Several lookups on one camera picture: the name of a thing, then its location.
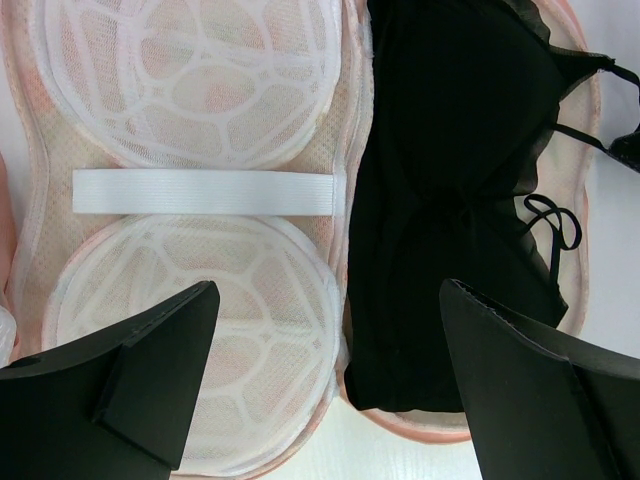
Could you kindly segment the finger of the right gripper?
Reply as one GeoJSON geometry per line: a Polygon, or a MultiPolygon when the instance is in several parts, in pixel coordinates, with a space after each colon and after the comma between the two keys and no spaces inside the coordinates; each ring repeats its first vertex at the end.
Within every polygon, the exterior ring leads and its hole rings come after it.
{"type": "Polygon", "coordinates": [[[608,148],[608,155],[625,165],[640,172],[640,132],[636,131],[616,138],[608,148]]]}

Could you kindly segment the black bra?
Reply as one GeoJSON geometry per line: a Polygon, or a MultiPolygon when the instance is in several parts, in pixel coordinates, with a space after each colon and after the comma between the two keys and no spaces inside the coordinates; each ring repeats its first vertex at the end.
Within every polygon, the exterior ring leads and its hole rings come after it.
{"type": "Polygon", "coordinates": [[[536,191],[560,104],[605,55],[552,45],[531,1],[374,1],[374,118],[351,212],[352,342],[344,383],[358,410],[459,413],[439,291],[459,280],[556,327],[560,256],[574,213],[536,191]]]}

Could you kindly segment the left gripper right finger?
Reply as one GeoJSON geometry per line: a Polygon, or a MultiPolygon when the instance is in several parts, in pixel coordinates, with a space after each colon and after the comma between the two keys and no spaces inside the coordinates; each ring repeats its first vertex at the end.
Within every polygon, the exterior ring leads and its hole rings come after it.
{"type": "Polygon", "coordinates": [[[442,322],[485,479],[636,479],[639,361],[456,280],[442,322]]]}

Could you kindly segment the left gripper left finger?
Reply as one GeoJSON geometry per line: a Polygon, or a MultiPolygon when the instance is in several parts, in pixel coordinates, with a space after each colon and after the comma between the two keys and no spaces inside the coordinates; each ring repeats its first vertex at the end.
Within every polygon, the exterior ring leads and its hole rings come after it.
{"type": "Polygon", "coordinates": [[[220,304],[212,281],[1,370],[4,479],[167,479],[220,304]]]}

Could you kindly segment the pink floral mesh laundry bag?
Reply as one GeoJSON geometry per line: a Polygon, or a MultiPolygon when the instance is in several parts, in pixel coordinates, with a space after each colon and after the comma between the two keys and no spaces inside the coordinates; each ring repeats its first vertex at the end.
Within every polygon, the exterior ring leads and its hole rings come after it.
{"type": "Polygon", "coordinates": [[[5,1],[29,200],[2,325],[5,479],[254,479],[344,391],[347,226],[372,123],[354,1],[5,1]],[[214,281],[179,466],[62,414],[117,352],[93,333],[214,281]]]}

